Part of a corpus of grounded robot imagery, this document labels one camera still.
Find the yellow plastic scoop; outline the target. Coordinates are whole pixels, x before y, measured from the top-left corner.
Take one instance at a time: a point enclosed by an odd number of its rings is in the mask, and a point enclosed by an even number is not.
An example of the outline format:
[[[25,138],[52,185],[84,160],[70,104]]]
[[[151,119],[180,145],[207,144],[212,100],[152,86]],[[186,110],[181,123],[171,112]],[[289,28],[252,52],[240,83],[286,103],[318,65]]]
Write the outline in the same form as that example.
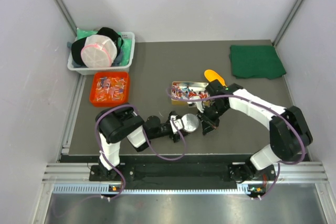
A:
[[[223,77],[221,77],[216,71],[207,69],[204,71],[204,77],[208,82],[218,80],[222,86],[226,87],[226,83]]]

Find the white mesh laundry bag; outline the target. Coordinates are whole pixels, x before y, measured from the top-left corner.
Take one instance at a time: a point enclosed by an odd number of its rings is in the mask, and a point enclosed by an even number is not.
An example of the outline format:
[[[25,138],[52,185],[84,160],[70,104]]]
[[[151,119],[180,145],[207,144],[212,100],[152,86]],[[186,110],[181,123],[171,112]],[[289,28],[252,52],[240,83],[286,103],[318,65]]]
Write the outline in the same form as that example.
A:
[[[81,59],[88,68],[111,67],[118,49],[113,40],[104,35],[91,35],[86,38],[81,50]]]

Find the tan candy box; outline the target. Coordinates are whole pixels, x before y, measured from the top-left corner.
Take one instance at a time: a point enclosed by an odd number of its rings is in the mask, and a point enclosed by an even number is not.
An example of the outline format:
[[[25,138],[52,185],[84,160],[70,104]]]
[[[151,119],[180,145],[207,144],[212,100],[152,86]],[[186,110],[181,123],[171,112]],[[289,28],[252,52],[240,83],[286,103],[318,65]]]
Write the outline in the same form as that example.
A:
[[[204,99],[209,97],[205,89],[207,85],[207,82],[173,81],[171,95],[183,99],[191,99],[195,96]]]

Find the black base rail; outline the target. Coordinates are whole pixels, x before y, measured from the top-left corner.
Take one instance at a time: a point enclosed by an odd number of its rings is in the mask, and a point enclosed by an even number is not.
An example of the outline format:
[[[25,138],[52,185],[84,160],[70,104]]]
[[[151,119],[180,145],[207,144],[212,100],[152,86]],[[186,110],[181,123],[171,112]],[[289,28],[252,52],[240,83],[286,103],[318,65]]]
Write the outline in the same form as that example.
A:
[[[108,172],[98,156],[60,158],[62,164],[83,164],[89,182],[110,184],[110,191],[122,186],[127,190],[212,190],[236,189],[243,183],[256,183],[264,192],[267,183],[277,178],[277,166],[257,170],[248,162],[248,154],[187,154],[173,161],[171,156],[122,155],[120,164]]]

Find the white round lid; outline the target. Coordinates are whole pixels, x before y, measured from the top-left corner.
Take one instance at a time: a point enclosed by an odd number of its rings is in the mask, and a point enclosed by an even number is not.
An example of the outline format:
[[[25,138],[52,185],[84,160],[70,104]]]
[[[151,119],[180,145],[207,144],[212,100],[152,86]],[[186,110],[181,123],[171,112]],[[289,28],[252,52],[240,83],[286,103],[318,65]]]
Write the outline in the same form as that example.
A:
[[[199,127],[199,119],[195,114],[185,114],[181,118],[183,130],[188,133],[195,132]]]

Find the white plastic basket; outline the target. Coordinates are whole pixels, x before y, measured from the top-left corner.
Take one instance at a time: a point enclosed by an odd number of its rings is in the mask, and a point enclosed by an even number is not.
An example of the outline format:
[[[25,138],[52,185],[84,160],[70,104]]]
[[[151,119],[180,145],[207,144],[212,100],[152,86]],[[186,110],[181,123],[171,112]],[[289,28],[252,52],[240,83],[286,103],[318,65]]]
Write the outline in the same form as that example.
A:
[[[98,31],[77,30],[77,38],[69,43],[70,55],[67,67],[83,76],[97,72],[129,72],[132,65],[135,34],[116,32],[102,27]]]

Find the dark green folded cloth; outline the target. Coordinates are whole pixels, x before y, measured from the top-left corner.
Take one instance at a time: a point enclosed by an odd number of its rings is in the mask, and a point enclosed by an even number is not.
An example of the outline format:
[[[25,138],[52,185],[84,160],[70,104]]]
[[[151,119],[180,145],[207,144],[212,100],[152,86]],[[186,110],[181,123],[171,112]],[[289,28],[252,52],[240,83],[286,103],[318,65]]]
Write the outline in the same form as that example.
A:
[[[232,45],[230,47],[232,75],[238,79],[277,79],[286,70],[273,46]]]

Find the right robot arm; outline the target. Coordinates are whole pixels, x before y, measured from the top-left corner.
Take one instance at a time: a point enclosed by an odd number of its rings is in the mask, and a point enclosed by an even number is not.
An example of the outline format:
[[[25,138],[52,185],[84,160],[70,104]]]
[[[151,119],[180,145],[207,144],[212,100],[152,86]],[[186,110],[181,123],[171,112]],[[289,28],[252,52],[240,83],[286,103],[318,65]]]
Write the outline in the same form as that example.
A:
[[[232,179],[239,183],[258,179],[274,163],[293,162],[294,157],[313,142],[306,119],[296,106],[285,108],[274,105],[235,83],[225,87],[218,80],[210,82],[205,90],[212,101],[197,114],[203,135],[217,129],[220,117],[229,109],[246,114],[269,131],[268,145],[244,164],[229,167]]]

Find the orange candy tray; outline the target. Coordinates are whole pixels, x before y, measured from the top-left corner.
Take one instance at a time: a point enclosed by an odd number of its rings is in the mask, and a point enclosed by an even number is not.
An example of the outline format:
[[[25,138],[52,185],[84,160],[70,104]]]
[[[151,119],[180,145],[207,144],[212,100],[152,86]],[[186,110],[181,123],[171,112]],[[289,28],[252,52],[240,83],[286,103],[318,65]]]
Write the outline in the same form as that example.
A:
[[[127,72],[97,72],[89,101],[96,107],[114,107],[128,102],[130,77]]]

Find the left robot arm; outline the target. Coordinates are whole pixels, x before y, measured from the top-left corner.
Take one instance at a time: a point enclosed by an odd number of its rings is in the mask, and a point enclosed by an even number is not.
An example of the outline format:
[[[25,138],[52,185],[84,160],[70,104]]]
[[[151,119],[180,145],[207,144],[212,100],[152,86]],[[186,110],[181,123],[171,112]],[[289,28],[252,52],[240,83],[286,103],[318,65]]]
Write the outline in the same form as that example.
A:
[[[91,181],[111,181],[119,174],[120,143],[127,139],[137,152],[149,147],[150,140],[169,136],[178,142],[181,136],[194,132],[199,122],[195,115],[169,113],[168,120],[162,123],[157,116],[142,119],[128,103],[115,107],[114,111],[105,109],[95,118],[96,133],[100,137],[100,156],[97,166],[91,168]]]

